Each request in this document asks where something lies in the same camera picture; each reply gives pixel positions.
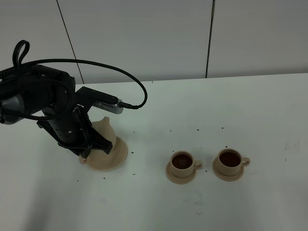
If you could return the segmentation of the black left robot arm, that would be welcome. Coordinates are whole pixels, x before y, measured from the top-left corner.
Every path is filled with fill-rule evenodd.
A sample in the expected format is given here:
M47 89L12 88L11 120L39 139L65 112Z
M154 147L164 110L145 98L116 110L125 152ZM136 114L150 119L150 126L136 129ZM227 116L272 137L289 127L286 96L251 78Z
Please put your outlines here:
M0 83L0 122L35 120L59 146L83 158L91 150L110 153L112 142L92 127L88 111L98 103L115 103L115 97L75 86L68 73L42 65L10 72Z

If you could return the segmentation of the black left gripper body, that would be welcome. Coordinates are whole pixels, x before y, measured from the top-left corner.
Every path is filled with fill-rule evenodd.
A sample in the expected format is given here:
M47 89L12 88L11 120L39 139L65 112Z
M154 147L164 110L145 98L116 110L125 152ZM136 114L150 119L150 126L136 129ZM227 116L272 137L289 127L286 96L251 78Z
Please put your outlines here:
M75 154L89 154L93 145L92 125L82 106L75 105L67 114L48 121L38 121L58 145Z

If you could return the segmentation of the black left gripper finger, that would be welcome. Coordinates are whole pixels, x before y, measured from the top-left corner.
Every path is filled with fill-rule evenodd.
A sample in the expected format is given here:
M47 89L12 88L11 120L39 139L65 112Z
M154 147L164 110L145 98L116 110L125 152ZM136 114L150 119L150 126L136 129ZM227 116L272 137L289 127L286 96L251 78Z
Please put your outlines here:
M91 142L92 142L92 149L101 150L106 154L109 154L113 148L112 143L108 141L106 138L104 138L94 128L91 129Z
M86 159L90 154L90 148L87 147L70 147L69 150L84 159Z

